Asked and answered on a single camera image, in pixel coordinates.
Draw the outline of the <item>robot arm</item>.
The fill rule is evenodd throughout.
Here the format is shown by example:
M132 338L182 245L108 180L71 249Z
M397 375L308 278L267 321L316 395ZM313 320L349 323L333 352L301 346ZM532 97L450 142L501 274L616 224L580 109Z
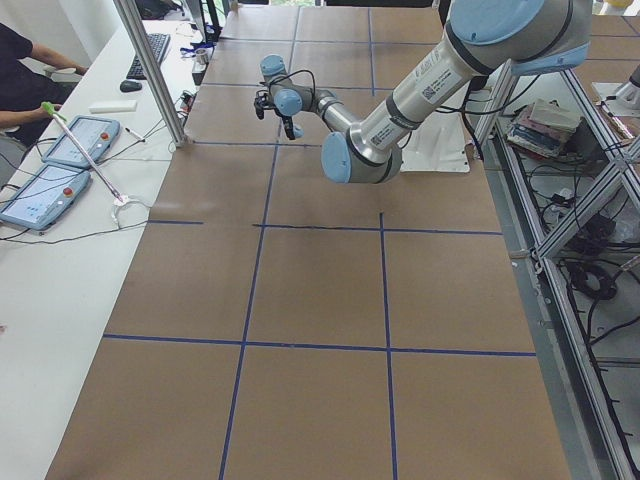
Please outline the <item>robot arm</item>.
M400 141L473 78L505 62L515 76L575 68L587 57L591 28L588 1L456 1L442 40L366 118L352 115L328 90L294 84L278 55L260 63L264 88L254 109L258 118L274 111L291 140L302 135L294 115L317 115L330 131L321 150L326 177L383 183L400 170Z

